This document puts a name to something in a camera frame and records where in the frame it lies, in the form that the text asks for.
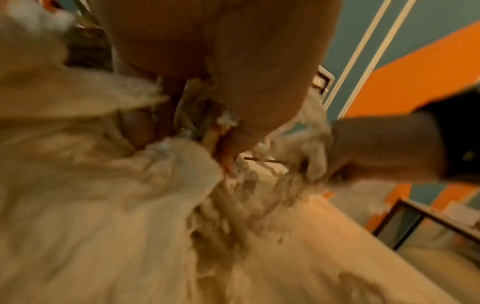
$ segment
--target black sleeve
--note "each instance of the black sleeve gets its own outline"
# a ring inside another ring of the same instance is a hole
[[[480,184],[480,87],[429,103],[417,111],[431,113],[440,128],[448,158],[446,181]]]

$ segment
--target person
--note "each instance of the person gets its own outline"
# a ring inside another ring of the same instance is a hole
[[[187,79],[214,74],[240,118],[218,147],[234,158],[292,119],[325,58],[342,0],[88,0],[113,45],[118,73],[159,80],[171,104],[125,113],[124,133],[139,149],[171,135]]]
[[[480,86],[411,114],[333,123],[325,179],[480,183]]]

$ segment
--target framed picture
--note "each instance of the framed picture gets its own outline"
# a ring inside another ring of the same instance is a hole
[[[335,76],[322,66],[318,66],[318,71],[312,81],[312,87],[318,90],[322,96],[322,101],[329,93],[330,88],[334,84]]]

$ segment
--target orange wall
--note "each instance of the orange wall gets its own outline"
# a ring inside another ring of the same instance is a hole
[[[461,90],[479,76],[480,22],[476,22],[375,70],[346,116],[407,113]]]

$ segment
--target white stripe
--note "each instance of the white stripe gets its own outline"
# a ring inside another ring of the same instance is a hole
[[[392,3],[392,0],[384,0],[382,5],[380,6],[380,9],[376,13],[375,17],[370,23],[370,26],[366,30],[365,34],[363,35],[362,39],[360,40],[360,43],[355,49],[355,52],[351,56],[349,62],[347,63],[345,69],[343,70],[342,74],[340,75],[340,78],[338,79],[338,82],[335,84],[333,90],[331,91],[330,95],[328,96],[328,99],[325,102],[325,108],[328,109],[330,104],[332,104],[335,96],[337,95],[338,91],[340,90],[340,87],[344,83],[345,79],[349,75],[350,71],[354,67],[355,63],[357,62],[357,59],[360,57],[360,54],[364,50],[365,45],[367,45],[367,42],[369,41],[370,37],[372,36],[373,32],[379,25],[380,20],[384,16],[385,12],[387,11],[387,8],[389,7],[390,3]]]
[[[414,7],[416,2],[417,2],[417,0],[408,0],[408,2],[405,4],[405,6],[401,10],[400,14],[398,15],[397,19],[395,20],[394,24],[390,28],[390,31],[385,36],[385,39],[383,40],[383,42],[381,43],[377,52],[375,53],[374,57],[370,61],[370,64],[368,65],[368,67],[366,68],[362,77],[360,78],[360,81],[357,83],[355,89],[353,90],[352,94],[350,95],[349,99],[347,100],[346,104],[344,105],[344,107],[343,107],[342,111],[340,112],[338,118],[342,118],[343,116],[345,116],[345,114],[349,110],[350,106],[352,106],[355,98],[357,98],[360,90],[363,88],[365,82],[367,82],[367,79],[370,77],[370,74],[374,71],[375,67],[379,63],[380,59],[384,55],[385,51],[389,47],[390,43],[394,39],[395,35],[399,31],[400,27],[404,23],[405,19],[409,15],[410,11],[412,10],[412,8]]]

